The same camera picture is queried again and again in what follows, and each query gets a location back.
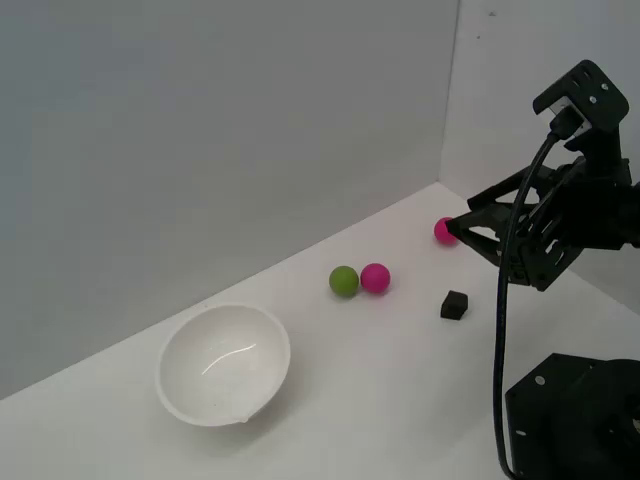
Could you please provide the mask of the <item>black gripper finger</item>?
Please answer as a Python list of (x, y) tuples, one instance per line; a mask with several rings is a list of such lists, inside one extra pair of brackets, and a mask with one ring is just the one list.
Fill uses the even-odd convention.
[[(476, 253), (498, 266), (503, 257), (503, 240), (506, 238), (507, 223), (511, 217), (512, 204), (490, 202), (471, 208), (469, 212), (447, 220), (445, 225), (450, 234), (470, 247)], [(491, 239), (474, 231), (474, 228), (491, 230), (496, 238)]]
[[(519, 190), (522, 182), (529, 173), (529, 168), (525, 167), (506, 179), (486, 188), (480, 193), (467, 200), (467, 205), (471, 211), (479, 210), (486, 205), (497, 203), (500, 198)], [(550, 189), (550, 168), (541, 167), (534, 175), (530, 188), (537, 194), (545, 194)]]

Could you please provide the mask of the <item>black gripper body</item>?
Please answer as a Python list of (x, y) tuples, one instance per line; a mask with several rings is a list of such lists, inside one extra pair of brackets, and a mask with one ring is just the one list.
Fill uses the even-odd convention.
[(579, 158), (550, 172), (550, 189), (517, 216), (509, 253), (511, 284), (546, 290), (585, 250), (631, 242), (629, 160), (594, 173)]

